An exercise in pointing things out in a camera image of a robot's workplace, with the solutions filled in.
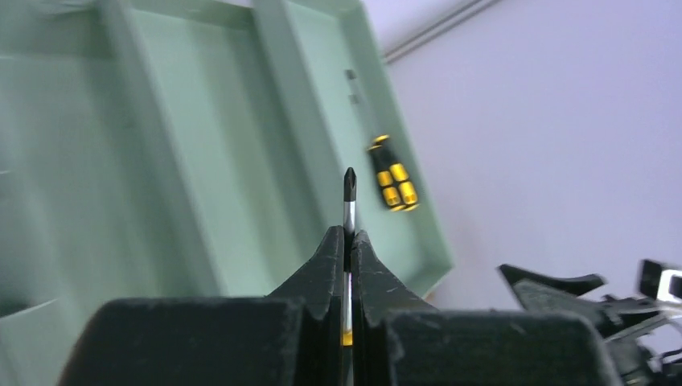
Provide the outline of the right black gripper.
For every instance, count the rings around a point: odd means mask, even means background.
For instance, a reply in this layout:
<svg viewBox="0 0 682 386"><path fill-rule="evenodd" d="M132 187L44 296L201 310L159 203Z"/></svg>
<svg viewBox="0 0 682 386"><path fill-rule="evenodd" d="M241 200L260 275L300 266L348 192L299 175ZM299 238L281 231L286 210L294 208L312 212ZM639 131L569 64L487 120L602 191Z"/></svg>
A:
<svg viewBox="0 0 682 386"><path fill-rule="evenodd" d="M680 331L680 304L648 298L584 299L584 294L606 284L595 273L560 278L509 264L498 271L525 310L575 313L606 333L605 344L625 385L681 384L681 349L656 353L640 342L662 326Z"/></svg>

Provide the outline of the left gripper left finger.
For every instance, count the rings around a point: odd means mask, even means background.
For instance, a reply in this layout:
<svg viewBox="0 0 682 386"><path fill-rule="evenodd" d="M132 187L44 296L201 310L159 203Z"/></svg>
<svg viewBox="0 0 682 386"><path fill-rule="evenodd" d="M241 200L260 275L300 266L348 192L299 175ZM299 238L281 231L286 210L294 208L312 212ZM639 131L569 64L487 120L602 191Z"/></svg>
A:
<svg viewBox="0 0 682 386"><path fill-rule="evenodd" d="M61 385L339 385L340 226L264 297L120 298L89 319Z"/></svg>

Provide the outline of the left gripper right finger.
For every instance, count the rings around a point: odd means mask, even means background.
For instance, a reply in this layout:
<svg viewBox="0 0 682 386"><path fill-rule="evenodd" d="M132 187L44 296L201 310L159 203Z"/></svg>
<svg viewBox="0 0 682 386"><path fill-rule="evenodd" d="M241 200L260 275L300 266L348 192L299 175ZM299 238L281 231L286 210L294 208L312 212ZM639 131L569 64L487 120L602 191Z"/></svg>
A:
<svg viewBox="0 0 682 386"><path fill-rule="evenodd" d="M597 331L567 312L438 310L351 247L357 385L620 385Z"/></svg>

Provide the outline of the black yellow screwdriver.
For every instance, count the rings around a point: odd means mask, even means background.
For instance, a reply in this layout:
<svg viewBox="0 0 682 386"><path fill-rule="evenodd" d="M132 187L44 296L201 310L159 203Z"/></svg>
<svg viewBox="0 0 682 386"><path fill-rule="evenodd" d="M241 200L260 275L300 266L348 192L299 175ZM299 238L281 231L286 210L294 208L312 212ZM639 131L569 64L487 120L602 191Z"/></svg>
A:
<svg viewBox="0 0 682 386"><path fill-rule="evenodd" d="M352 275L351 250L355 239L355 201L356 175L352 167L348 167L343 177L343 310L342 310L342 344L352 345Z"/></svg>
<svg viewBox="0 0 682 386"><path fill-rule="evenodd" d="M389 211L412 211L419 205L417 189L391 149L389 138L387 134L376 136L367 148L379 197Z"/></svg>

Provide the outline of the green plastic toolbox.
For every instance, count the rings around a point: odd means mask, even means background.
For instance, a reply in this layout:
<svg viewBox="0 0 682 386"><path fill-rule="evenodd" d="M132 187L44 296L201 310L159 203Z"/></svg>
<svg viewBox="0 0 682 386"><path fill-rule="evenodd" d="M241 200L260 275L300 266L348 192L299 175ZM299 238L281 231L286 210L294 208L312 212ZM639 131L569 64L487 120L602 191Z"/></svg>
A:
<svg viewBox="0 0 682 386"><path fill-rule="evenodd" d="M2 2L2 384L56 384L108 300L269 293L341 222L348 167L427 294L450 250L425 191L381 204L348 69L419 183L362 2Z"/></svg>

